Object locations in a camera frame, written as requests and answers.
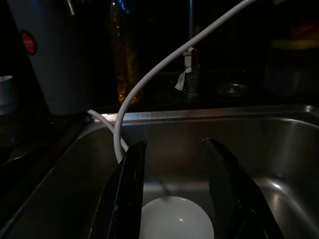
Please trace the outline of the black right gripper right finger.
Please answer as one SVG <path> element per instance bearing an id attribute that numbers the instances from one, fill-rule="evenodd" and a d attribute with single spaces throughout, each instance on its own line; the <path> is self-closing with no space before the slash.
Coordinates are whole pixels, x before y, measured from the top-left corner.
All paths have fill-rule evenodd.
<path id="1" fill-rule="evenodd" d="M 223 239 L 281 239 L 265 197 L 235 155 L 222 143 L 203 139 L 209 192 Z"/>

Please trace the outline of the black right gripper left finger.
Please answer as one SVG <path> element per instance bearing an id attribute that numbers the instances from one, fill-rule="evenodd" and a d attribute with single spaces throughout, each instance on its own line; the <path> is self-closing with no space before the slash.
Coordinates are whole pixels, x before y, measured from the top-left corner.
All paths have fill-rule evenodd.
<path id="1" fill-rule="evenodd" d="M 129 147 L 105 184 L 89 231 L 90 239 L 138 239 L 147 143 Z"/>

